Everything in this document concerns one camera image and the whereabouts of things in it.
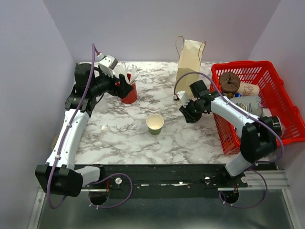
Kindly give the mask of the green paper coffee cup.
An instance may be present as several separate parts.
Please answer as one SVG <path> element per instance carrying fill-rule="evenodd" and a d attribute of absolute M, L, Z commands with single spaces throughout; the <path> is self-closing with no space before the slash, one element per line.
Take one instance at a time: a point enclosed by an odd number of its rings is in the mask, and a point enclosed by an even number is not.
<path fill-rule="evenodd" d="M 164 125 L 164 119 L 159 114 L 151 114 L 146 119 L 146 125 L 151 135 L 158 135 Z"/>

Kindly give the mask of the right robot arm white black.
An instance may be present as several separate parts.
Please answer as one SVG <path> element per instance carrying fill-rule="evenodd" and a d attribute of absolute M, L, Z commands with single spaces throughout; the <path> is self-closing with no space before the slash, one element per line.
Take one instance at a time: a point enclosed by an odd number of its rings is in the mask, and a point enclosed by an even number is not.
<path fill-rule="evenodd" d="M 214 113 L 236 128 L 240 152 L 225 165 L 226 171 L 219 175 L 220 183 L 230 187 L 236 182 L 237 175 L 277 149 L 277 140 L 282 134 L 279 118 L 253 115 L 238 107 L 219 90 L 209 91 L 202 80 L 191 84 L 190 88 L 194 100 L 185 91 L 175 94 L 182 103 L 179 110 L 187 123 L 199 121 L 203 113 Z"/>

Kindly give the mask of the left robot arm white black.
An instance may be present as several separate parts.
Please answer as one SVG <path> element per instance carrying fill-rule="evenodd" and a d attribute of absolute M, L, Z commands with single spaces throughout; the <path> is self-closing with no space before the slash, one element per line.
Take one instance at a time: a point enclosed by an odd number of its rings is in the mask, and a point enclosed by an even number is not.
<path fill-rule="evenodd" d="M 91 184 L 102 188 L 106 177 L 97 166 L 75 168 L 75 157 L 82 133 L 97 104 L 97 97 L 109 93 L 125 98 L 133 87 L 123 75 L 115 76 L 116 63 L 90 63 L 75 66 L 75 84 L 65 102 L 65 117 L 57 143 L 44 165 L 38 165 L 35 176 L 47 194 L 76 197 L 82 187 Z"/>

